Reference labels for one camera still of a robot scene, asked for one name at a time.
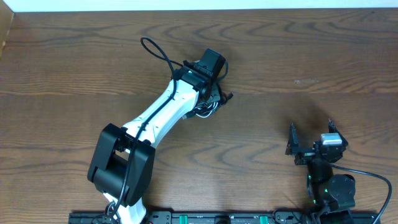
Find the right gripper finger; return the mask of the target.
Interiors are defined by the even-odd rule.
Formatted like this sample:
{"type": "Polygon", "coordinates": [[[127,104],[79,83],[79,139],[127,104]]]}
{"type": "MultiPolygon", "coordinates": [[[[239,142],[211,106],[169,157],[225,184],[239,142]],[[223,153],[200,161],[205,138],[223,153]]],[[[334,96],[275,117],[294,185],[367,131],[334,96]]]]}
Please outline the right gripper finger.
{"type": "Polygon", "coordinates": [[[338,129],[336,128],[334,122],[333,122],[331,119],[329,119],[328,131],[329,131],[329,133],[339,135],[339,137],[340,137],[341,139],[343,138],[343,137],[341,136],[340,132],[338,131],[338,129]]]}
{"type": "Polygon", "coordinates": [[[290,124],[289,126],[289,139],[287,142],[287,147],[285,150],[286,155],[294,155],[299,150],[299,140],[297,137],[297,132],[294,124],[290,124]]]}

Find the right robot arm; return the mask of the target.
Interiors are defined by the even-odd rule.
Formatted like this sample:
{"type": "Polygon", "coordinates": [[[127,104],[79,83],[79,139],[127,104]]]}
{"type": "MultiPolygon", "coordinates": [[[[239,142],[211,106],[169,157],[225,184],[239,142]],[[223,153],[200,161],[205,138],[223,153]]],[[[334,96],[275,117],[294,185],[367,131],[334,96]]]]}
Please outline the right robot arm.
{"type": "Polygon", "coordinates": [[[306,166],[307,189],[315,207],[308,217],[321,222],[321,216],[342,212],[355,206],[355,179],[348,174],[334,174],[332,165],[343,157],[347,140],[329,121],[328,132],[321,134],[312,147],[301,147],[293,124],[289,126],[289,140],[285,153],[294,156],[296,166],[306,166]]]}

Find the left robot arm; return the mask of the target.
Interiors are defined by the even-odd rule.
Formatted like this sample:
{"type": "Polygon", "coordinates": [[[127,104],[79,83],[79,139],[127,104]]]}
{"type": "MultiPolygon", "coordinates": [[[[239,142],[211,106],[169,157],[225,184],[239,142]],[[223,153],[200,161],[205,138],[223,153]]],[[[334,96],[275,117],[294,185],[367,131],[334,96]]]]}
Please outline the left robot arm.
{"type": "Polygon", "coordinates": [[[220,106],[211,92],[219,88],[218,68],[184,65],[167,88],[137,118],[100,133],[87,178],[109,201],[111,223],[140,223],[146,215],[142,197],[152,178],[155,150],[184,116],[209,116],[220,106]]]}

